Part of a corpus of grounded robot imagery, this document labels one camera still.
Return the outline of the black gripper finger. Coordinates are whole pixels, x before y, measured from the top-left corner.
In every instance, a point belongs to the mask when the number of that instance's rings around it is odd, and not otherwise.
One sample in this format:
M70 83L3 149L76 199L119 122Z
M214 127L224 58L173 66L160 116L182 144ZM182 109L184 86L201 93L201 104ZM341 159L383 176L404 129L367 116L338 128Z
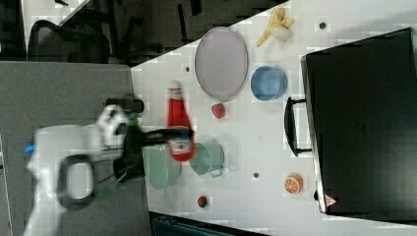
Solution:
M194 131L188 128L167 128L142 132L141 142L144 147L162 145L168 141L190 141Z

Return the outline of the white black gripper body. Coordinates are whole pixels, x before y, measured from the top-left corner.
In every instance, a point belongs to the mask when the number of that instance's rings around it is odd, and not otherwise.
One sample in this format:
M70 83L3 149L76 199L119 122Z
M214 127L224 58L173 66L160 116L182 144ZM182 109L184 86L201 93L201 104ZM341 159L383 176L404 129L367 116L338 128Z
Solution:
M112 153L112 171L116 179L129 181L145 176L142 150L134 145L139 133L138 115L120 105L106 105L95 125L100 132L103 151Z

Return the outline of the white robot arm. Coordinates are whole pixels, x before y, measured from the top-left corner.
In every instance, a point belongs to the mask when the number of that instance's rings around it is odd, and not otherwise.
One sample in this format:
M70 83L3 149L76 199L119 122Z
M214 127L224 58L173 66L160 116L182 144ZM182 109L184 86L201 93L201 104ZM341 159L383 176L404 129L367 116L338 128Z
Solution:
M107 104L91 125L44 127L34 133L28 171L35 178L34 203L23 236L55 236L63 214L88 207L102 180L100 162L125 162L116 179L143 168L143 148L189 144L194 131L172 126L143 131L138 125L142 105Z

